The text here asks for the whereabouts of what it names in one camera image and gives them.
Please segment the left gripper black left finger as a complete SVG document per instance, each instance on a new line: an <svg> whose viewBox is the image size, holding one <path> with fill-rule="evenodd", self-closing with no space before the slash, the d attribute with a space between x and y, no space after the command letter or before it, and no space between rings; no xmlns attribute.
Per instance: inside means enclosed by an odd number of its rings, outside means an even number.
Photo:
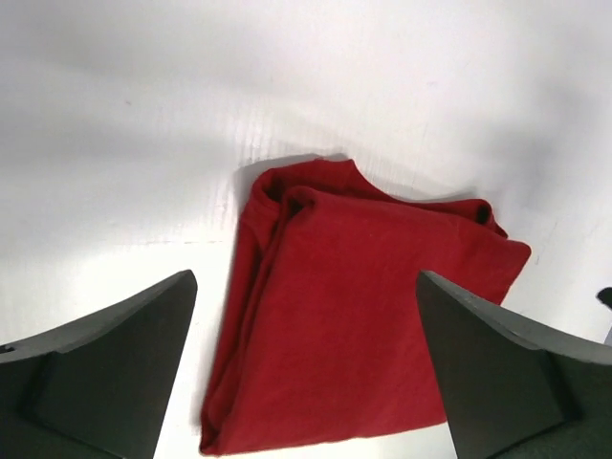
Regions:
<svg viewBox="0 0 612 459"><path fill-rule="evenodd" d="M178 272L2 345L2 457L153 457L196 295L193 272Z"/></svg>

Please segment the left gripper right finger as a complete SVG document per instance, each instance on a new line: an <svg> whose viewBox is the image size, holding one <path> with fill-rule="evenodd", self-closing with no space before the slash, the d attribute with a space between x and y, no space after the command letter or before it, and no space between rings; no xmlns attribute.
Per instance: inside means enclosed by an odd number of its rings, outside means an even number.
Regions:
<svg viewBox="0 0 612 459"><path fill-rule="evenodd" d="M460 458L608 458L611 348L417 278L428 350Z"/></svg>

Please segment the dark red t shirt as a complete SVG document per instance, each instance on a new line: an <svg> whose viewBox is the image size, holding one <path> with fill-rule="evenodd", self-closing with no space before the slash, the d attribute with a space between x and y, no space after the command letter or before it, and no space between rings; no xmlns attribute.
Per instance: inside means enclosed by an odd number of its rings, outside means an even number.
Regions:
<svg viewBox="0 0 612 459"><path fill-rule="evenodd" d="M530 254L481 199L401 201L350 160L263 172L238 222L200 451L292 448L442 424L418 274L436 272L500 304Z"/></svg>

